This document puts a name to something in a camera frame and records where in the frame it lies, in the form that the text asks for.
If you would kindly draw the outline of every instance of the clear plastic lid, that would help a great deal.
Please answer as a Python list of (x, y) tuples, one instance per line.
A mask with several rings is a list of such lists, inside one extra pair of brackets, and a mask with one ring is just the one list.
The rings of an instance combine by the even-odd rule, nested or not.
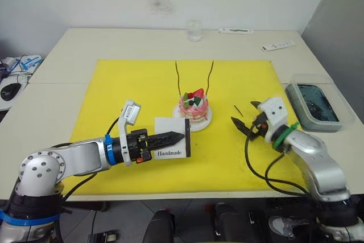
[[(353, 110), (330, 77), (324, 75), (296, 74), (292, 77), (291, 84), (297, 94), (297, 98), (303, 106), (305, 115), (311, 122), (321, 126), (341, 125), (341, 129), (344, 129), (354, 122), (355, 114)], [(320, 88), (339, 121), (320, 121), (314, 118), (306, 105), (299, 85), (314, 85)]]

